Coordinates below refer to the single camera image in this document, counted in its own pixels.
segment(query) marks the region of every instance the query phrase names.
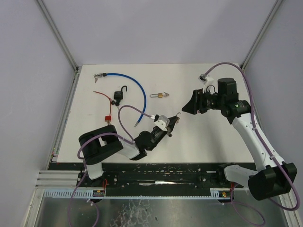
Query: black padlock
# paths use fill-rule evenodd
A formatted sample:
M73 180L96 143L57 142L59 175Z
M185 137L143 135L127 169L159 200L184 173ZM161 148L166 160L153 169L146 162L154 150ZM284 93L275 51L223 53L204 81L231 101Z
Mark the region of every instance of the black padlock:
M125 87L125 91L127 91L127 86L123 86L121 91L115 91L114 93L114 100L111 102L112 105L119 106L121 100L123 99L123 88Z

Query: white board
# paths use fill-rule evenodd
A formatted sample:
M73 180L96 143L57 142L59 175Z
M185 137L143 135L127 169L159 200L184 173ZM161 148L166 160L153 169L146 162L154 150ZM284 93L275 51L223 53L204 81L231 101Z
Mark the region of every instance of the white board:
M164 114L167 117L181 112L190 100L194 89L202 88L197 79L213 64L134 64L134 65L84 65L71 106L57 162L81 162L77 159L80 148L78 141L82 134L106 126L105 115L109 113L109 100L93 92L103 92L110 96L114 91L127 85L121 105L134 105L143 108L143 95L140 88L130 79L107 76L96 83L96 73L123 73L138 80L147 95L147 114ZM237 81L240 99L248 100L248 94L241 74L232 66L219 66L210 74L217 87L217 79L232 77ZM150 98L150 94L167 92L167 98ZM112 107L112 124L118 134L125 136L117 119L118 109ZM130 108L121 111L121 120L135 138L141 131L151 131L152 120L143 117L135 128L140 114ZM253 159L237 131L229 125L220 111L191 115L181 113L179 124L172 137L166 136L158 146L148 152L148 156L137 163L211 163L211 162L253 162ZM120 154L104 160L105 163L134 163Z

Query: gray wall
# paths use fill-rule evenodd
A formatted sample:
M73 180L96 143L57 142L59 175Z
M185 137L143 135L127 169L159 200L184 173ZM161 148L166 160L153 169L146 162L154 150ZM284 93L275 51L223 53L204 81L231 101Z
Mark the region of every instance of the gray wall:
M0 7L0 225L20 225L73 72L33 0Z
M275 0L45 0L79 64L241 63Z
M303 2L285 1L247 68L265 134L303 192Z

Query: white tabletop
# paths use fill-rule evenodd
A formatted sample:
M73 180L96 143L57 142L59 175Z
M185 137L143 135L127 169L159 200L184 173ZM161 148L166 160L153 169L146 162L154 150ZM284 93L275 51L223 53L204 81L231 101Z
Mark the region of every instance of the white tabletop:
M57 162L81 162L77 158L80 148L78 141L82 134L107 125L104 118L109 113L109 100L93 92L103 92L113 98L114 92L127 85L122 105L143 108L143 95L140 88L130 79L119 76L100 78L96 83L96 73L123 73L135 78L143 86L147 95L147 114L172 117L181 112L181 108L190 100L194 89L201 89L198 76L206 72L213 64L134 64L134 65L83 65L71 111L63 135ZM219 66L210 75L217 79L230 77L237 82L240 100L248 100L247 90L240 72L232 66ZM150 94L169 93L166 98L150 98ZM126 133L119 125L118 109L112 106L112 125L118 134ZM125 127L135 138L142 131L152 131L153 121L143 117L135 128L140 114L125 108L121 119ZM158 146L148 151L148 156L136 163L212 163L212 162L253 162L253 159L237 131L228 123L220 111L209 110L205 114L191 115L181 113L180 121L172 132ZM134 163L123 155L114 154L104 163Z

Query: blue cable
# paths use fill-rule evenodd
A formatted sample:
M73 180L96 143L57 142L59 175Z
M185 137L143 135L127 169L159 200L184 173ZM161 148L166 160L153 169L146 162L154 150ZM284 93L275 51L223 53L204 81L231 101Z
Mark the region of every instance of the blue cable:
M125 78L129 78L131 79L132 81L134 81L140 88L141 88L141 91L143 93L143 96L144 96L144 107L143 107L143 110L142 112L144 113L145 112L145 109L146 109L146 94L145 94L145 91L143 89L143 87L141 86L141 84L135 80L134 78L128 76L128 75L125 75L125 74L121 74L121 73L107 73L106 74L107 76L121 76L121 77L125 77ZM139 122L141 121L141 119L143 118L143 114L141 114L141 116L139 117L139 120L137 121L137 123L134 125L135 127L139 124Z

